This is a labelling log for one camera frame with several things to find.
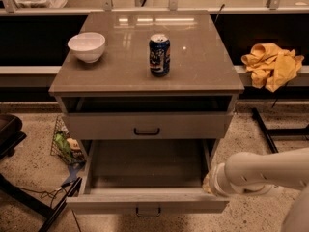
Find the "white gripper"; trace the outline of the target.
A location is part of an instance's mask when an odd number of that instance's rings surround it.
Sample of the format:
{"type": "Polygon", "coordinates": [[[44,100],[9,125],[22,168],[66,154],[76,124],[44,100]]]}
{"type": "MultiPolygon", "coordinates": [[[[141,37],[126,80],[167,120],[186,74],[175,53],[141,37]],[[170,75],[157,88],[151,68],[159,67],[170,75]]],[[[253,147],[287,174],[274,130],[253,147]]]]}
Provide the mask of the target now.
{"type": "Polygon", "coordinates": [[[202,183],[202,189],[205,193],[213,193],[216,196],[223,197],[232,196],[236,193],[226,177],[224,167],[225,164],[220,163],[211,169],[209,175],[205,176],[202,183]]]}

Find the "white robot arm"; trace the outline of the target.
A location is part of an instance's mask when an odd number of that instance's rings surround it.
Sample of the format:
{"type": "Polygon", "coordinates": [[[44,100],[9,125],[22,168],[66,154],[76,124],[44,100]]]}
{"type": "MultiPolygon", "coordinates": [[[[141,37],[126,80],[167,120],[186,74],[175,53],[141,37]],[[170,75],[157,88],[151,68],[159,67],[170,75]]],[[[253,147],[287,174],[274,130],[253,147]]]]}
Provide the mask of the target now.
{"type": "Polygon", "coordinates": [[[274,195],[282,188],[300,190],[280,232],[309,232],[309,149],[258,155],[240,152],[213,167],[203,181],[207,194],[274,195]]]}

